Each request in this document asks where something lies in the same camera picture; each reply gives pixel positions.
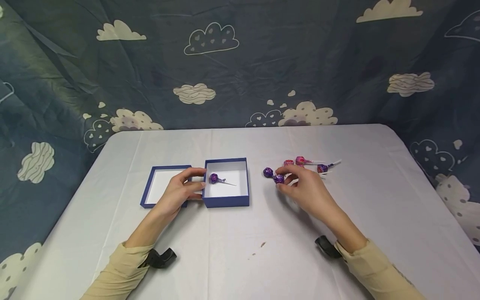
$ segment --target black clamp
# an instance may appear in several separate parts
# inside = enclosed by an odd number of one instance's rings
[[[317,244],[320,249],[322,249],[323,253],[330,256],[331,258],[340,258],[342,255],[338,250],[330,243],[325,235],[317,238],[315,240],[315,244]]]
[[[168,248],[167,251],[163,252],[162,255],[158,254],[155,249],[152,249],[148,253],[147,259],[145,259],[139,268],[149,265],[155,269],[166,269],[175,261],[176,258],[177,255],[171,248]]]

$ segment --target backdrop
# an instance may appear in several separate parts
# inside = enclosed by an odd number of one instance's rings
[[[387,124],[480,246],[478,1],[0,6],[0,299],[128,130]]]

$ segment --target box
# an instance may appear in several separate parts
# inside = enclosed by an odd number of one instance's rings
[[[162,197],[170,179],[190,167],[191,165],[152,167],[140,205],[143,206],[143,208],[154,207]],[[181,207],[187,207],[187,201],[185,201]]]
[[[206,160],[205,169],[207,172],[204,181],[207,185],[202,191],[202,198],[207,208],[250,206],[247,158]],[[221,182],[209,183],[212,173],[236,186]]]

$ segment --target lollipop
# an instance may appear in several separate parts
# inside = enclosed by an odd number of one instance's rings
[[[264,169],[264,176],[267,178],[272,178],[273,177],[273,170],[269,167],[266,167]]]
[[[273,181],[275,181],[275,183],[284,183],[285,182],[285,177],[281,174],[277,174],[277,175],[273,176]]]
[[[338,165],[342,160],[338,160],[336,162],[334,162],[333,164],[330,164],[330,165],[322,165],[322,164],[319,164],[317,165],[317,172],[318,173],[326,173],[328,172],[328,169],[335,166],[335,165]]]
[[[295,159],[295,164],[298,166],[303,166],[306,164],[316,164],[316,163],[324,163],[322,160],[308,160],[305,159],[303,156],[297,156]]]
[[[283,166],[288,166],[288,165],[293,165],[295,162],[291,159],[287,159],[286,161],[283,162]]]
[[[275,181],[275,183],[285,182],[285,176],[283,176],[281,174],[273,175],[273,170],[269,167],[266,167],[264,169],[264,176],[267,177],[267,178],[273,178],[273,181]]]
[[[235,184],[233,184],[233,183],[228,183],[228,182],[226,182],[226,179],[220,179],[220,178],[218,178],[218,175],[215,174],[215,173],[210,174],[210,177],[208,178],[208,181],[210,181],[211,184],[215,184],[215,183],[217,183],[217,182],[221,182],[221,183],[226,183],[226,184],[229,184],[229,185],[237,186],[237,185],[235,185]]]

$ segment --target person's left hand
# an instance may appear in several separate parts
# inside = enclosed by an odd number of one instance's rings
[[[170,179],[163,196],[152,209],[152,213],[166,220],[172,221],[180,211],[181,205],[187,199],[202,199],[202,195],[195,192],[203,190],[205,182],[187,181],[194,176],[203,176],[204,168],[188,168]]]

